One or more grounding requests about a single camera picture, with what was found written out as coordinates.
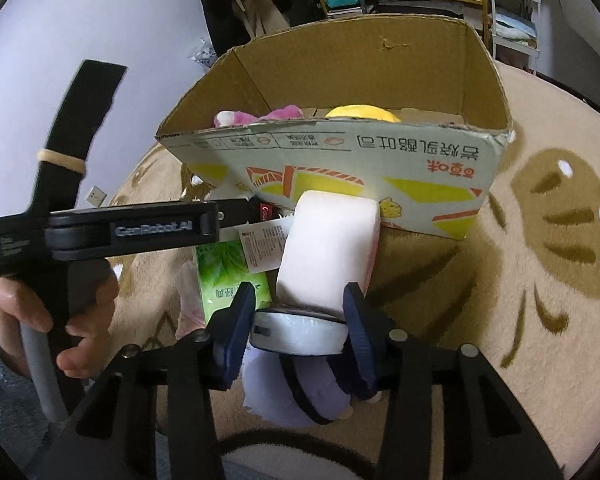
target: yellow plush toy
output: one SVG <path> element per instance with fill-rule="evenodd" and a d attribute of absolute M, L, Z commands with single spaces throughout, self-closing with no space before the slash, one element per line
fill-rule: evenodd
<path fill-rule="evenodd" d="M 334 117 L 357 117 L 359 119 L 375 119 L 377 121 L 388 121 L 390 123 L 402 122 L 391 112 L 371 105 L 347 105 L 338 106 L 325 115 L 328 119 Z"/>

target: pink plush toy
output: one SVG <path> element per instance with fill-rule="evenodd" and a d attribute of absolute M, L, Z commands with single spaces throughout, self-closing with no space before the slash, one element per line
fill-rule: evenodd
<path fill-rule="evenodd" d="M 273 110 L 264 117 L 256 117 L 245 112 L 231 112 L 225 110 L 218 112 L 214 117 L 214 126 L 222 128 L 223 126 L 244 126 L 245 124 L 258 123 L 260 121 L 279 121 L 282 119 L 302 119 L 304 115 L 302 110 L 295 105 L 285 106 L 279 110 Z"/>

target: beige rubber band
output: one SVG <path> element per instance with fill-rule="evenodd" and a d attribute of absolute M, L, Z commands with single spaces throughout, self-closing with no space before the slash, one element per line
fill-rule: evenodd
<path fill-rule="evenodd" d="M 87 173 L 87 166 L 84 161 L 76 156 L 65 155 L 64 153 L 58 153 L 43 148 L 42 150 L 38 150 L 36 158 L 40 162 L 55 164 L 56 166 L 67 168 L 70 171 L 75 171 L 75 173 L 80 173 L 83 176 Z"/>

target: hand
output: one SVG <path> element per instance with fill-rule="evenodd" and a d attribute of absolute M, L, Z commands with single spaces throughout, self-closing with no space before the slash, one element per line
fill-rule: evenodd
<path fill-rule="evenodd" d="M 99 371 L 109 343 L 107 329 L 115 310 L 118 280 L 113 272 L 96 290 L 96 303 L 73 316 L 66 326 L 68 334 L 83 338 L 78 346 L 58 354 L 56 364 L 68 377 L 85 379 Z M 28 286 L 17 280 L 0 278 L 0 358 L 14 372 L 30 378 L 20 338 L 22 322 L 39 332 L 53 326 L 51 314 Z"/>

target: black stripe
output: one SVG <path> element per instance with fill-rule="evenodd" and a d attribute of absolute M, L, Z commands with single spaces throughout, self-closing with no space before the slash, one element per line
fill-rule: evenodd
<path fill-rule="evenodd" d="M 331 424 L 333 421 L 324 418 L 318 413 L 318 410 L 315 409 L 315 406 L 312 405 L 302 389 L 300 381 L 298 380 L 298 375 L 296 374 L 294 359 L 289 355 L 280 354 L 280 366 L 282 367 L 282 373 L 285 375 L 286 384 L 288 384 L 291 394 L 294 396 L 294 400 L 296 404 L 300 406 L 300 409 L 303 410 L 316 424 L 320 424 L 321 426 Z"/>
<path fill-rule="evenodd" d="M 307 454 L 340 464 L 363 480 L 373 480 L 374 477 L 375 465 L 370 460 L 352 449 L 325 442 L 308 434 L 286 430 L 247 430 L 228 436 L 219 442 L 222 455 L 258 444 L 299 449 Z"/>

